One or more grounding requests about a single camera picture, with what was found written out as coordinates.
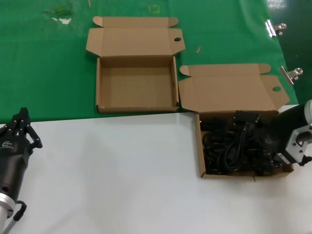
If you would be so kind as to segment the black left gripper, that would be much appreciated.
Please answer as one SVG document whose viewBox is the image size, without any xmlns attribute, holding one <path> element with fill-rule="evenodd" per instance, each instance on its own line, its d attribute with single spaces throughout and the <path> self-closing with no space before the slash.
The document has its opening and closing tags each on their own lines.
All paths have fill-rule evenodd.
<svg viewBox="0 0 312 234">
<path fill-rule="evenodd" d="M 9 131 L 0 136 L 0 192 L 17 201 L 32 149 L 40 149 L 43 144 L 30 125 L 26 107 L 13 115 L 5 129 Z M 30 144 L 26 136 L 20 135 L 17 130 L 28 133 L 33 142 Z"/>
</svg>

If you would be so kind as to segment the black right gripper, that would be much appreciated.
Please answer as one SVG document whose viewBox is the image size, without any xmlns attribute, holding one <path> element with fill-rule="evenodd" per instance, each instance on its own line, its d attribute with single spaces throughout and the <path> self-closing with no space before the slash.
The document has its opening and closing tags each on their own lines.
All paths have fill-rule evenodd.
<svg viewBox="0 0 312 234">
<path fill-rule="evenodd" d="M 262 128 L 262 115 L 246 111 L 236 111 L 233 126 L 236 128 Z M 308 105 L 301 104 L 279 113 L 272 118 L 269 130 L 278 141 L 278 152 L 285 152 L 290 146 L 302 147 L 308 140 Z"/>
</svg>

